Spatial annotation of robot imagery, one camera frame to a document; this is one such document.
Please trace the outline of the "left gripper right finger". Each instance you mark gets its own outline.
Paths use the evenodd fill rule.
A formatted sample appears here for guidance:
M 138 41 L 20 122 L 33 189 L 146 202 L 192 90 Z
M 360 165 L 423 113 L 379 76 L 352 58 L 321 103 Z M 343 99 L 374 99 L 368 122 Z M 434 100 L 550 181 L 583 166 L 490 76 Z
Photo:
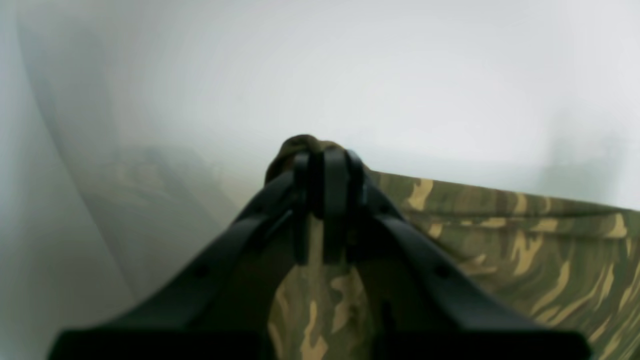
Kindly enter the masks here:
M 322 153 L 322 260 L 354 265 L 378 330 L 376 360 L 589 360 L 583 335 L 536 325 L 464 275 L 410 225 L 358 156 Z

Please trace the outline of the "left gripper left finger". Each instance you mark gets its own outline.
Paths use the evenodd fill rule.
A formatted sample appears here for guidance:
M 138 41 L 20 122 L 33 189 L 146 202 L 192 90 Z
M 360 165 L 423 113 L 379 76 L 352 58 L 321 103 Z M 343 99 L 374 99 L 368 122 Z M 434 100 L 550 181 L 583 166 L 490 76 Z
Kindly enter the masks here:
M 183 271 L 132 310 L 62 332 L 51 360 L 271 360 L 274 296 L 309 259 L 307 224 L 321 162 L 308 151 L 269 182 Z

